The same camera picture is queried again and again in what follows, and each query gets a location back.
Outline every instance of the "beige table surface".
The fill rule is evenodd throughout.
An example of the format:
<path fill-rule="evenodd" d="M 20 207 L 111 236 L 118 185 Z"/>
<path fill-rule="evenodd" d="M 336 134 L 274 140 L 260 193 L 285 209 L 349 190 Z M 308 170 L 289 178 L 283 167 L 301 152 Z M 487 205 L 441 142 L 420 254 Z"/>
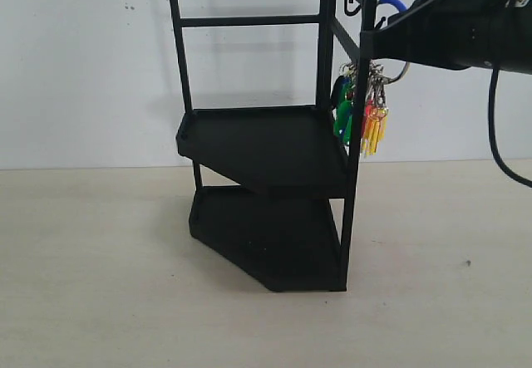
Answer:
<path fill-rule="evenodd" d="M 267 292 L 189 236 L 192 194 L 0 172 L 0 367 L 532 366 L 532 189 L 492 162 L 364 164 L 346 293 Z"/>

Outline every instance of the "upper shelf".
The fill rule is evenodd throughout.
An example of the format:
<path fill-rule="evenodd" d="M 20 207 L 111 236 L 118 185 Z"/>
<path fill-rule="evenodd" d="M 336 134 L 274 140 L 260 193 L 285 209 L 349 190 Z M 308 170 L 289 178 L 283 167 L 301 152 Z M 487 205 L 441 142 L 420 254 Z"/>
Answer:
<path fill-rule="evenodd" d="M 180 155 L 279 198 L 341 199 L 347 156 L 330 112 L 314 105 L 193 110 L 176 137 Z"/>

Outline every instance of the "black tray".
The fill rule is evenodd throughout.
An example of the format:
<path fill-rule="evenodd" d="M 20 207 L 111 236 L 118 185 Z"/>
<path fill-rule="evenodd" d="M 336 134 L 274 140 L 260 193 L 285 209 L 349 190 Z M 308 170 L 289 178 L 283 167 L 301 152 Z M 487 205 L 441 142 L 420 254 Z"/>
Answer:
<path fill-rule="evenodd" d="M 328 200 L 268 199 L 247 189 L 196 192 L 190 233 L 275 292 L 345 291 Z"/>
<path fill-rule="evenodd" d="M 347 156 L 331 113 L 314 105 L 193 110 L 176 136 L 180 155 L 258 194 L 341 199 Z"/>

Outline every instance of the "black shelf rack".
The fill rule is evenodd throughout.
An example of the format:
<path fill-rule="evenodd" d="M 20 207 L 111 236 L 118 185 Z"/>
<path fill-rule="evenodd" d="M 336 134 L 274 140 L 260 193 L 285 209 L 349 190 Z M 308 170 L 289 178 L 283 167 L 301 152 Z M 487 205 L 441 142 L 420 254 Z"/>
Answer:
<path fill-rule="evenodd" d="M 352 134 L 362 133 L 369 46 L 359 47 L 336 18 L 337 0 L 316 15 L 182 18 L 170 0 L 185 116 L 176 136 L 193 162 L 196 193 L 190 233 L 275 292 L 345 291 L 360 156 L 333 135 L 330 93 L 333 38 L 357 63 Z M 375 27 L 377 0 L 358 2 L 362 32 Z M 183 28 L 318 24 L 316 100 L 311 105 L 204 109 L 192 107 Z M 238 186 L 204 186 L 200 167 Z M 344 199 L 340 237 L 329 199 Z"/>

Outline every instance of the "white wall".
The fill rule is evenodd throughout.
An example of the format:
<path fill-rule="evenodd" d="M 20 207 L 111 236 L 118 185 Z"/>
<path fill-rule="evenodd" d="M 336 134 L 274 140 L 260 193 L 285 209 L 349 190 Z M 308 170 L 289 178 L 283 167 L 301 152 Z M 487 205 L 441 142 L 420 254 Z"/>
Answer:
<path fill-rule="evenodd" d="M 318 7 L 317 0 L 181 2 L 186 16 Z M 167 0 L 0 0 L 0 6 L 0 168 L 188 164 L 175 150 L 183 107 Z M 342 22 L 356 34 L 357 19 Z M 195 104 L 312 102 L 316 38 L 313 26 L 186 31 Z M 335 65 L 342 61 L 337 53 Z M 399 67 L 392 62 L 389 70 Z M 414 66 L 388 89 L 392 113 L 377 159 L 490 157 L 489 77 Z M 509 157 L 532 156 L 527 80 L 501 77 L 498 127 Z"/>

